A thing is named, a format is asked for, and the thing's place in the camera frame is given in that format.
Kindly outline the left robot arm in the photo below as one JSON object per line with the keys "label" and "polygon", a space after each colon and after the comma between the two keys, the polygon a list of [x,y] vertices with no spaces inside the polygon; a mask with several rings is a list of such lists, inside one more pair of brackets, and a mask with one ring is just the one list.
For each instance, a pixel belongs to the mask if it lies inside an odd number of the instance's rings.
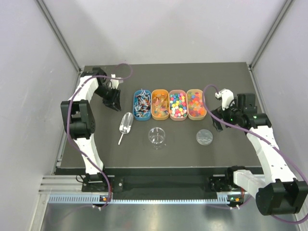
{"label": "left robot arm", "polygon": [[115,74],[112,74],[109,80],[101,68],[94,67],[81,74],[73,95],[60,105],[67,138],[72,140],[72,145],[81,152],[86,175],[94,177],[92,185],[99,191],[108,188],[109,179],[101,174],[104,164],[99,158],[94,140],[96,123],[90,101],[93,95],[97,94],[106,107],[121,111],[119,84],[120,80],[116,79]]}

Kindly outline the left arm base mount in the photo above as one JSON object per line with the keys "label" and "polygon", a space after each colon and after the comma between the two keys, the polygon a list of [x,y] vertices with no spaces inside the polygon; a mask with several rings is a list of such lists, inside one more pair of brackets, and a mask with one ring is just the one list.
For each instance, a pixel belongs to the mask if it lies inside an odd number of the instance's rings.
{"label": "left arm base mount", "polygon": [[81,191],[84,193],[110,193],[112,189],[111,183],[108,183],[101,173],[94,175],[86,173],[85,176],[76,175],[75,179],[81,183]]}

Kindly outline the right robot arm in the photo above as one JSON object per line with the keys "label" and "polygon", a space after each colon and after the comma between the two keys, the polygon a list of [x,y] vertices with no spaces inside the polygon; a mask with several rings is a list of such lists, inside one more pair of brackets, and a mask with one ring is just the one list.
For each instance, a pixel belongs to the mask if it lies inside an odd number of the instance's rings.
{"label": "right robot arm", "polygon": [[253,93],[233,95],[227,89],[215,94],[221,107],[213,110],[213,125],[222,131],[222,125],[245,132],[261,163],[264,179],[256,177],[243,166],[232,166],[226,171],[225,186],[229,190],[243,188],[256,201],[264,215],[297,214],[308,194],[308,184],[298,180],[290,170],[273,135],[272,124],[265,113],[259,113]]}

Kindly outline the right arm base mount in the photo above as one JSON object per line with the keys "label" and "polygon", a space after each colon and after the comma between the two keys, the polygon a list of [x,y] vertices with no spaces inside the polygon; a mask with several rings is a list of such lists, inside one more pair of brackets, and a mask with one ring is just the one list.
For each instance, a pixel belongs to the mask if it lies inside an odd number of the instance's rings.
{"label": "right arm base mount", "polygon": [[247,170],[247,168],[244,166],[231,166],[225,170],[224,176],[213,175],[209,177],[209,186],[211,190],[215,192],[230,192],[238,189],[243,190],[233,181],[234,172],[237,170]]}

